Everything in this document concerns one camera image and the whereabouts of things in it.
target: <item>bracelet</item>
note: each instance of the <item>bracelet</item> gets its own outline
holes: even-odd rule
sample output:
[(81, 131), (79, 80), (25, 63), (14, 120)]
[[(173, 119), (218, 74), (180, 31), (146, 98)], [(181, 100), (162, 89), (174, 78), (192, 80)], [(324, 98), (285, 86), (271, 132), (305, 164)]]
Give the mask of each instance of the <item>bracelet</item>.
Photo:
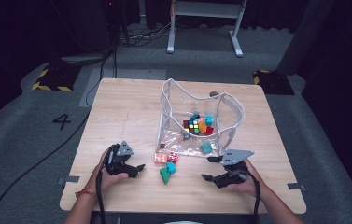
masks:
[(97, 194), (88, 191), (88, 187), (85, 187), (83, 190), (76, 192), (76, 197), (78, 198), (82, 194), (89, 194), (89, 195), (93, 196), (94, 198), (97, 198)]

